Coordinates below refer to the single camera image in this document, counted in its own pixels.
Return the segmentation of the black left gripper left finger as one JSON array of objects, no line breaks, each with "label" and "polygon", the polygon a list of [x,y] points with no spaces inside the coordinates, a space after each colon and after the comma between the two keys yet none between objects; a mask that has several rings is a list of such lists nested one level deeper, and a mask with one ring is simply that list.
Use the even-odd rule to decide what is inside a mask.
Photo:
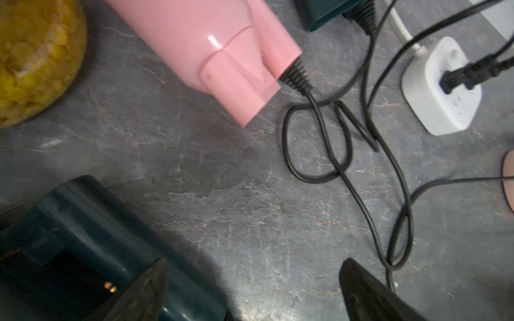
[{"label": "black left gripper left finger", "polygon": [[158,320],[169,284],[167,262],[155,260],[130,286],[109,298],[87,320]]}]

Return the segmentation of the round beige power strip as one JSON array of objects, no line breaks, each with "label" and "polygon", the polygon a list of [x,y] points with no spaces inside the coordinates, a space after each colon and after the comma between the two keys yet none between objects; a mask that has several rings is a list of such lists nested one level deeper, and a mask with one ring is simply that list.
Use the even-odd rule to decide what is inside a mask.
[{"label": "round beige power strip", "polygon": [[514,211],[514,150],[507,152],[503,159],[502,175],[507,178],[503,181],[505,199],[511,211]]}]

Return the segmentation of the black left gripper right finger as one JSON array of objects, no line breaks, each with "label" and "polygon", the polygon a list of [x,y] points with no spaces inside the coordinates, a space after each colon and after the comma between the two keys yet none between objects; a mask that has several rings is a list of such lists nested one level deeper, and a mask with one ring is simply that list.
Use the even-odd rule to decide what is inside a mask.
[{"label": "black left gripper right finger", "polygon": [[341,266],[339,283],[350,321],[425,319],[352,258]]}]

